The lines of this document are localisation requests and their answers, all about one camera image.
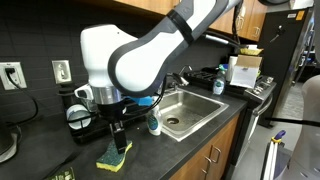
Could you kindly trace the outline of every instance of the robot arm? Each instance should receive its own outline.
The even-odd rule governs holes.
[[[77,89],[75,94],[98,104],[100,114],[110,122],[119,153],[126,146],[119,121],[123,111],[121,94],[154,95],[176,57],[240,1],[183,0],[139,39],[114,25],[82,31],[81,50],[89,85]]]

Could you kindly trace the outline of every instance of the green scrub pad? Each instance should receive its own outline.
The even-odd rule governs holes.
[[[125,153],[118,154],[116,144],[114,143],[114,140],[112,140],[107,151],[97,160],[97,167],[118,172],[124,163],[127,151],[132,147],[132,141],[127,141],[127,144]]]

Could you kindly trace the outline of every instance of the wall outlet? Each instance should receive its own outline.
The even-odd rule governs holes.
[[[52,67],[56,84],[72,81],[69,60],[54,60],[52,61]]]
[[[6,69],[14,68],[15,72],[10,74],[11,79],[21,88],[27,88],[26,80],[22,72],[20,62],[1,62],[0,63],[0,76],[5,90],[18,89],[13,85],[7,76]]]

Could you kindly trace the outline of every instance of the countertop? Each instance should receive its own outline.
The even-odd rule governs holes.
[[[215,96],[197,87],[184,89],[227,103],[229,107],[181,142],[163,133],[151,135],[145,122],[132,125],[126,129],[126,136],[133,141],[133,146],[117,173],[97,169],[95,165],[112,140],[111,135],[86,145],[77,145],[64,114],[34,121],[23,126],[16,156],[0,164],[0,179],[41,179],[76,149],[82,149],[79,157],[60,169],[72,167],[76,179],[168,179],[246,105],[243,100],[226,95]]]

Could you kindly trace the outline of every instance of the sink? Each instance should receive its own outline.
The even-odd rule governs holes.
[[[159,103],[162,132],[181,141],[228,108],[228,104],[183,90],[166,93]]]

